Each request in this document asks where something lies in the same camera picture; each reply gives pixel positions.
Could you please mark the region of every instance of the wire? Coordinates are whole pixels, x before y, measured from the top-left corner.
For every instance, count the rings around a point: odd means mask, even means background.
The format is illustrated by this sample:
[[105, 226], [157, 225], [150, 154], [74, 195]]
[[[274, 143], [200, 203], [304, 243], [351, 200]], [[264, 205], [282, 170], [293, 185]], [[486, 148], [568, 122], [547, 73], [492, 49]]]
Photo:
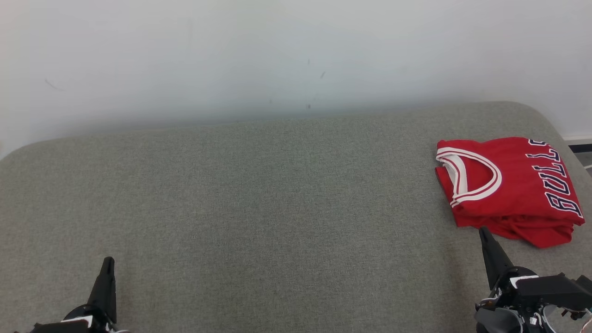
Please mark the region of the wire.
[[588, 326], [588, 324], [590, 322], [592, 322], [592, 312], [590, 312], [590, 310], [586, 309], [586, 313], [588, 313], [590, 315], [590, 318], [588, 319], [588, 321], [584, 324], [584, 326], [582, 326], [582, 329], [580, 330], [580, 333], [584, 333], [584, 330], [586, 329], [586, 326]]

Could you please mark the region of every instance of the bulls jersey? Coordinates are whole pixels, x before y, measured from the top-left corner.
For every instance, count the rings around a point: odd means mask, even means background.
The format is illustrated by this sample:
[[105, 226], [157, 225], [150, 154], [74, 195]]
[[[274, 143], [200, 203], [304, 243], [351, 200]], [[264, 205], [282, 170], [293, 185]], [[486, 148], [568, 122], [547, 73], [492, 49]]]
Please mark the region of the bulls jersey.
[[505, 137], [440, 141], [436, 174], [458, 226], [488, 226], [540, 248], [567, 243], [584, 219], [559, 153], [545, 142]]

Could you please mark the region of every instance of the floor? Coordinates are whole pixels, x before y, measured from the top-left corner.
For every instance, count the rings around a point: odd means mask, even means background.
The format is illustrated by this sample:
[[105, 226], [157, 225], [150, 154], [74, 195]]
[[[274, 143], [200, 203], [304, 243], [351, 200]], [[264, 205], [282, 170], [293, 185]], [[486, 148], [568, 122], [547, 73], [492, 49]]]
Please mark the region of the floor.
[[[592, 165], [592, 152], [576, 153], [575, 156], [580, 160], [582, 165]], [[592, 176], [592, 167], [588, 168], [588, 173]]]

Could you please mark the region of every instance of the red fabric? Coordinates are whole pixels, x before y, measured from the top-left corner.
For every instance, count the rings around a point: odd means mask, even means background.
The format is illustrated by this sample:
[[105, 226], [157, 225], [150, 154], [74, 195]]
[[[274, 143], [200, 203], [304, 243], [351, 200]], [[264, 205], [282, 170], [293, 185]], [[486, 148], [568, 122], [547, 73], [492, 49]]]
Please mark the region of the red fabric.
[[457, 226], [487, 226], [546, 248], [571, 241], [573, 225], [584, 223], [565, 165], [548, 144], [507, 137], [440, 141], [437, 148], [448, 169], [436, 174]]

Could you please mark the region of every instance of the folded jersey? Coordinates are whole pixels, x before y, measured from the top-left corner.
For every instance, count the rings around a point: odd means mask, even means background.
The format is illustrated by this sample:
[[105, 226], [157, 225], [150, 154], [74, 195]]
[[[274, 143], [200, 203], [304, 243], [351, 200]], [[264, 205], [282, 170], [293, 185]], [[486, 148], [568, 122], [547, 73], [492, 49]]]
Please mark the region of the folded jersey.
[[584, 218], [559, 153], [546, 142], [505, 137], [440, 141], [436, 174], [456, 224], [488, 226], [540, 248], [571, 241]]

